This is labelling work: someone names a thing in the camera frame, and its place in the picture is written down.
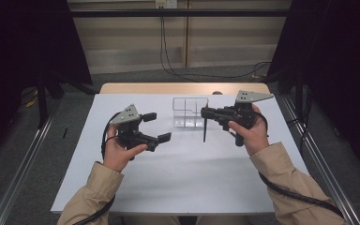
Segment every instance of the hand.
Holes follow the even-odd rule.
[[[252,105],[253,111],[260,113],[257,106]],[[247,153],[252,156],[268,147],[267,130],[264,121],[256,116],[256,124],[251,129],[246,129],[234,121],[229,122],[229,127],[244,138]]]
[[[116,129],[117,127],[110,125],[107,130],[107,138],[114,137],[116,135]],[[106,141],[103,165],[120,173],[128,165],[131,158],[139,155],[145,149],[147,149],[147,145],[140,144],[132,149],[126,150],[121,146],[117,138],[111,138]]]

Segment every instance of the metal rail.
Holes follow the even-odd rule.
[[[14,175],[13,179],[10,182],[10,185],[7,188],[7,191],[4,194],[4,197],[0,201],[0,225],[5,224],[8,215],[10,213],[13,204],[16,202],[17,197],[19,196],[27,174],[31,170],[32,164],[35,157],[38,154],[38,150],[43,143],[43,140],[46,137],[46,134],[49,131],[49,128],[52,124],[53,116],[57,112],[57,108],[61,101],[57,100],[52,108],[52,113],[49,116],[48,120],[44,126],[37,130],[34,140],[32,141],[30,147],[28,148],[27,153],[25,154],[22,164]]]
[[[297,115],[295,112],[295,106],[289,97],[284,98],[285,105],[292,117],[292,119],[297,119]],[[305,130],[305,125],[302,123],[297,123],[296,127],[303,137],[303,132]],[[312,159],[314,160],[315,164],[317,165],[318,170],[320,171],[322,178],[325,184],[328,186],[329,191],[332,194],[332,197],[337,204],[337,207],[343,213],[344,218],[346,219],[349,225],[360,225],[360,221],[358,216],[355,214],[353,210],[353,206],[350,203],[350,200],[347,198],[346,194],[344,193],[343,189],[341,188],[340,184],[338,183],[335,176],[332,174],[329,166],[327,165],[323,155],[321,154],[320,149],[318,148],[317,144],[313,140],[311,134],[308,130],[305,133],[304,138],[305,144],[309,153],[311,154]]]
[[[72,9],[75,18],[92,17],[286,17],[288,9]]]

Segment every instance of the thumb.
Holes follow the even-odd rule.
[[[145,149],[147,148],[148,148],[147,144],[140,144],[137,145],[136,147],[127,150],[126,153],[128,158],[131,159],[139,155],[141,152],[145,151]]]
[[[229,122],[229,127],[235,131],[237,134],[241,135],[244,139],[247,139],[249,136],[250,131],[234,121]]]

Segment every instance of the beige sleeve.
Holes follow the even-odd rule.
[[[310,176],[294,168],[281,142],[270,145],[250,159],[262,175],[280,188],[333,204]],[[271,188],[268,188],[268,194],[281,224],[346,224],[342,217],[320,206],[283,196]]]
[[[113,198],[123,177],[123,174],[95,162],[86,185],[66,204],[57,224],[74,224],[93,215]],[[108,224],[108,212],[88,224]]]

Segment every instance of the table surface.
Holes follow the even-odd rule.
[[[208,123],[206,142],[202,142],[200,127],[173,127],[173,98],[201,96],[209,98],[209,106],[222,108],[233,104],[239,90],[269,93],[263,83],[104,84],[102,95],[95,97],[52,211],[61,212],[68,198],[85,183],[89,164],[101,158],[100,153],[90,150],[101,142],[105,118],[111,117],[109,113],[123,110],[130,102],[135,103],[139,113],[150,113],[152,109],[157,113],[157,121],[141,124],[144,134],[157,136],[170,131],[172,139],[156,152],[140,154],[129,163],[111,212],[166,215],[273,212],[266,187],[246,150],[236,147],[234,138],[226,135],[218,123]],[[224,95],[212,96],[215,91]],[[264,110],[270,124],[270,142],[283,142],[294,165],[307,173],[275,98],[256,104]]]
[[[269,94],[267,85],[253,82],[109,82],[103,84],[100,94],[186,94],[236,95],[239,90]]]

